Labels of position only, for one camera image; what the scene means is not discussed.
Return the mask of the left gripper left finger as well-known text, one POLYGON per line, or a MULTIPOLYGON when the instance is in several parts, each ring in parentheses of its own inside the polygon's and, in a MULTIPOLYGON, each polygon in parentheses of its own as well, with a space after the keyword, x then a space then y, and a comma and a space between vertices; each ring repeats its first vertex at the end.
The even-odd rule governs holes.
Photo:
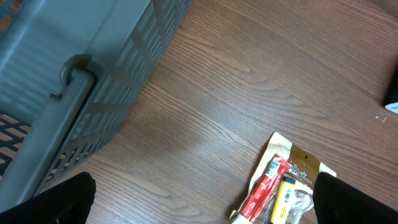
POLYGON ((81 172, 1 213, 1 224, 85 224, 95 200, 96 182, 81 172))

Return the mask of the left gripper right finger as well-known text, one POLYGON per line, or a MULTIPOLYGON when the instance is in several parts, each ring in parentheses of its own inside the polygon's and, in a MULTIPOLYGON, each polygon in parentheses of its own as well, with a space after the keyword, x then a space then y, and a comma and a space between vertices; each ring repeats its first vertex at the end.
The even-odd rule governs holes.
POLYGON ((329 173, 318 174, 313 189, 319 224, 397 224, 397 211, 329 173))

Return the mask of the brown snack pouch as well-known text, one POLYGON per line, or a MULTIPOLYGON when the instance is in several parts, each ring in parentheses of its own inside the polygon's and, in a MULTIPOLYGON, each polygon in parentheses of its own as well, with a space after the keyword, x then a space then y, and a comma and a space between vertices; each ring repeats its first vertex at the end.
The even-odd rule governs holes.
MULTIPOLYGON (((246 199, 260 181, 261 177, 267 172, 275 154, 279 155, 290 164, 290 169, 284 174, 284 177, 290 177, 296 180, 295 190, 290 197, 290 210, 287 215, 286 223, 298 223, 302 215, 313 208, 313 188, 319 173, 326 172, 336 177, 336 172, 324 165, 324 163, 319 161, 316 157, 297 147, 279 133, 274 132, 268 140, 261 160, 250 178, 248 194, 239 208, 232 211, 229 218, 230 223, 249 223, 239 213, 240 209, 243 208, 246 199)), ((270 223, 279 185, 272 193, 269 201, 254 223, 270 223)))

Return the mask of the yellow black item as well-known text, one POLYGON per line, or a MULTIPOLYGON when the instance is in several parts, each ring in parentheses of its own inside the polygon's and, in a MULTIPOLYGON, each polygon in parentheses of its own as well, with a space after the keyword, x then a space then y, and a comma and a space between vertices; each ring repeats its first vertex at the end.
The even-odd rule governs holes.
POLYGON ((274 208, 272 210, 270 223, 285 224, 290 210, 290 197, 295 190, 296 180, 290 177, 283 177, 276 195, 274 208))

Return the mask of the red item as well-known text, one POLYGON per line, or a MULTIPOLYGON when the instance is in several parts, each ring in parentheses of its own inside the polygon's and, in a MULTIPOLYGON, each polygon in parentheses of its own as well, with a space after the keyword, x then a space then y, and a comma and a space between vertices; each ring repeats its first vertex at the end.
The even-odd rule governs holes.
POLYGON ((269 201, 272 193, 281 182, 284 174, 290 169, 290 164, 275 154, 267 172, 261 177, 255 188, 246 199, 240 214, 249 223, 254 223, 262 209, 269 201))

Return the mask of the white barcode scanner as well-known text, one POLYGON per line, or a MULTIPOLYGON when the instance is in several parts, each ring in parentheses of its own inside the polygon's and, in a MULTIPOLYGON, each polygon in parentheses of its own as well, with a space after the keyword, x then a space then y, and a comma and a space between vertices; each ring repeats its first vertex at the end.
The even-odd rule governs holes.
POLYGON ((383 106, 386 110, 391 111, 395 114, 398 114, 398 68, 397 66, 394 69, 392 74, 391 81, 389 83, 388 90, 383 100, 383 106))

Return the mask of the grey plastic mesh basket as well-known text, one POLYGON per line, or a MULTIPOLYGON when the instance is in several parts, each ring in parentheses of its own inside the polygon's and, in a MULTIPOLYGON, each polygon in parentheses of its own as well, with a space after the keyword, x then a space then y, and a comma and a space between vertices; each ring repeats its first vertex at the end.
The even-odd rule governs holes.
POLYGON ((193 0, 1 0, 1 210, 112 140, 193 0))

